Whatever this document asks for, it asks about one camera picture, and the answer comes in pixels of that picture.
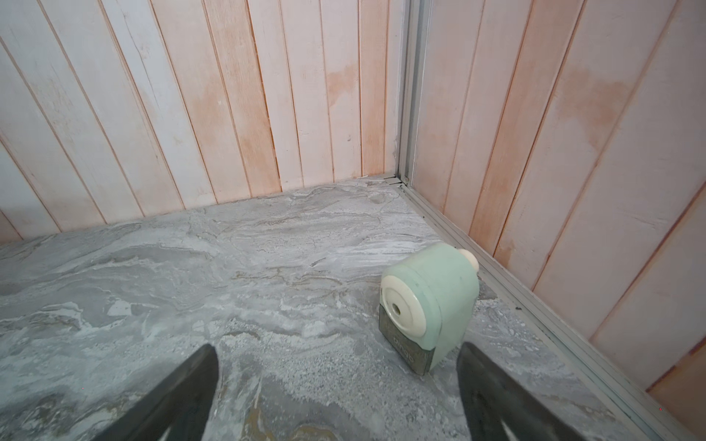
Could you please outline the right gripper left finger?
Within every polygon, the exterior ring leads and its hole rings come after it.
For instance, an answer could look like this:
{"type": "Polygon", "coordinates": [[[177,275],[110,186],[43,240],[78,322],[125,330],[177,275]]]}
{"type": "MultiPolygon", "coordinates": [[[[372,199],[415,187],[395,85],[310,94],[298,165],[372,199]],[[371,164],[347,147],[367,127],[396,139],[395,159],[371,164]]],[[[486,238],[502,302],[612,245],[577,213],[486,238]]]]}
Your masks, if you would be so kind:
{"type": "Polygon", "coordinates": [[[216,348],[203,345],[96,439],[200,440],[219,378],[216,348]]]}

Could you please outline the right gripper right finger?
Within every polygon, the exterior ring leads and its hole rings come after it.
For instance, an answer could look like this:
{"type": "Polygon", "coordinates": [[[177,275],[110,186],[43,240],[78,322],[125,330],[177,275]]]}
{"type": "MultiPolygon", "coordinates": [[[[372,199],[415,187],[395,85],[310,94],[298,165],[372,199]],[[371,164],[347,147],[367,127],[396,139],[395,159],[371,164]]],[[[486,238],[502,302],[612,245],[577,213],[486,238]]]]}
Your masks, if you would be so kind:
{"type": "Polygon", "coordinates": [[[472,440],[582,440],[471,342],[456,362],[461,403],[472,440]]]}

